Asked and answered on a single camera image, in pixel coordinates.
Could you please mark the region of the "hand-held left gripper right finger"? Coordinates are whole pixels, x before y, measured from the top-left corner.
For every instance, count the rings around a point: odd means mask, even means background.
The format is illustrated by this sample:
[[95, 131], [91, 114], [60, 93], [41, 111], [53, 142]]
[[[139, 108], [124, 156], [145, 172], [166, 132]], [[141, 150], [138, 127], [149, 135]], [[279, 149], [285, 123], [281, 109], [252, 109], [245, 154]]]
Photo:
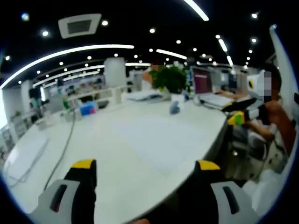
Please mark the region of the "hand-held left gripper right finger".
[[254, 224], [258, 220], [251, 200], [220, 167], [206, 160], [195, 162], [195, 209], [206, 224]]

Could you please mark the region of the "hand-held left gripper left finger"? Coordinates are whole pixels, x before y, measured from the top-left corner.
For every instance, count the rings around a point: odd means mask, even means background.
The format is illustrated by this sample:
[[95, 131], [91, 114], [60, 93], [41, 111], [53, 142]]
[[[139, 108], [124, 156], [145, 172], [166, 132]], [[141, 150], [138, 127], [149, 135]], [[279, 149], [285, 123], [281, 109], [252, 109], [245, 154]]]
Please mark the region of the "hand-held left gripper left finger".
[[96, 187], [96, 160], [78, 161], [42, 192], [29, 217], [35, 224], [93, 224]]

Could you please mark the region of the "person's right hand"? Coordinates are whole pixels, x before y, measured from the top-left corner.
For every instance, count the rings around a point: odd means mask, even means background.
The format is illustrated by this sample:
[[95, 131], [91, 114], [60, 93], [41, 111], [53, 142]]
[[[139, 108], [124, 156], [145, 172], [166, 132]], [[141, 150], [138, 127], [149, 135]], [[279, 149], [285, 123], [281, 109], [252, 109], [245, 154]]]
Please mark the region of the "person's right hand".
[[274, 123], [277, 127], [281, 127], [287, 123], [289, 120], [287, 113], [277, 101], [272, 100], [267, 102], [265, 106], [271, 123]]

